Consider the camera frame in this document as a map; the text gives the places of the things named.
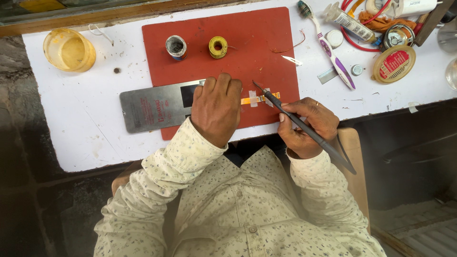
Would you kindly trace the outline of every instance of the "barcode sticker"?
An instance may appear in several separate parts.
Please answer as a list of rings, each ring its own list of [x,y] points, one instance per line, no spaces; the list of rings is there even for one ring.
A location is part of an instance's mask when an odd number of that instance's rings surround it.
[[[354,32],[354,34],[359,36],[364,41],[366,41],[374,36],[373,31],[371,31],[364,25],[360,24],[358,21],[352,19],[345,12],[342,12],[340,14],[340,16],[338,16],[338,18],[336,18],[335,22],[340,24],[341,26],[347,28],[348,30]]]

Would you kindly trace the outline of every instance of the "small metal disc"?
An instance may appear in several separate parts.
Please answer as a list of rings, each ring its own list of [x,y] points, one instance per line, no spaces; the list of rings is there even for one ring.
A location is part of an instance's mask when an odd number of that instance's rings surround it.
[[[354,76],[358,76],[358,75],[362,74],[362,72],[363,72],[363,68],[360,64],[356,64],[356,65],[352,66],[351,73]]]

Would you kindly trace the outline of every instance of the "red mat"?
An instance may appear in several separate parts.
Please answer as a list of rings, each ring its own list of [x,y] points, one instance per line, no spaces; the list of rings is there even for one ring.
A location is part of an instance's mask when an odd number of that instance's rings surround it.
[[[165,49],[171,35],[181,36],[187,43],[188,56],[174,60]],[[211,38],[227,40],[228,52],[222,59],[214,59],[208,49]],[[294,57],[293,49],[276,54],[271,49],[287,50],[293,47],[289,10],[286,7],[248,11],[186,21],[166,22],[143,26],[144,45],[153,86],[218,77],[221,72],[243,82],[241,98],[249,98],[249,91],[261,91],[252,80],[280,92],[282,102],[297,101],[297,71],[295,64],[281,55]],[[264,102],[258,107],[241,106],[238,128],[270,124],[279,121],[279,110]],[[179,126],[162,129],[162,138],[170,140]]]

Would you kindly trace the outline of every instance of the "workbench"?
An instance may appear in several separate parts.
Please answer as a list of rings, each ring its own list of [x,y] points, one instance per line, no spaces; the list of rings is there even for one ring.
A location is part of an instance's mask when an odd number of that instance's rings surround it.
[[[119,102],[121,92],[152,87],[141,30],[147,24],[286,6],[289,8],[293,42],[302,41],[301,29],[306,35],[306,40],[294,49],[295,58],[304,62],[302,66],[297,66],[300,98],[309,96],[316,99],[341,120],[408,108],[410,102],[420,105],[457,97],[457,91],[452,90],[445,79],[446,66],[455,56],[439,49],[437,29],[422,47],[414,48],[417,60],[413,69],[396,83],[382,85],[370,79],[373,64],[380,53],[362,52],[344,42],[335,53],[345,67],[349,70],[353,65],[360,64],[366,68],[362,75],[352,77],[357,90],[351,91],[339,77],[321,85],[317,75],[332,64],[317,40],[315,25],[299,16],[296,2],[268,0],[183,11],[102,28],[114,40],[114,46],[103,36],[82,31],[97,53],[94,66],[84,73],[60,71],[46,60],[43,41],[49,32],[23,35],[51,140],[62,169],[67,172],[85,171],[140,160],[168,144],[168,141],[162,140],[160,130],[127,133]],[[323,10],[330,1],[307,2],[318,16],[323,34],[339,29],[335,23],[323,19]],[[115,68],[120,68],[121,72],[115,74]],[[273,134],[277,127],[278,123],[274,123],[238,129],[231,141]]]

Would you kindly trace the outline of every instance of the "chair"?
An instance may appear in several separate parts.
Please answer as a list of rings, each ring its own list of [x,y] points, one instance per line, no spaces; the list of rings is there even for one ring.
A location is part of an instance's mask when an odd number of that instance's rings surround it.
[[[369,220],[370,217],[368,214],[367,187],[365,184],[365,171],[363,169],[362,150],[360,147],[359,134],[353,128],[341,128],[338,129],[338,135],[340,136],[341,144],[343,145],[347,156],[354,166],[354,169],[357,171],[357,175],[350,173],[349,170],[344,168],[341,164],[335,164],[333,160],[332,163],[334,163],[346,177],[349,183],[349,192],[351,192],[354,196],[354,199],[359,205],[363,215]],[[334,140],[332,145],[341,154],[341,156],[344,156],[340,144],[337,140]],[[122,172],[111,184],[113,196],[116,193],[118,187],[127,184],[130,178],[130,174],[141,168],[141,161],[135,161],[124,172]],[[368,233],[370,233],[370,226],[368,226],[367,230]]]

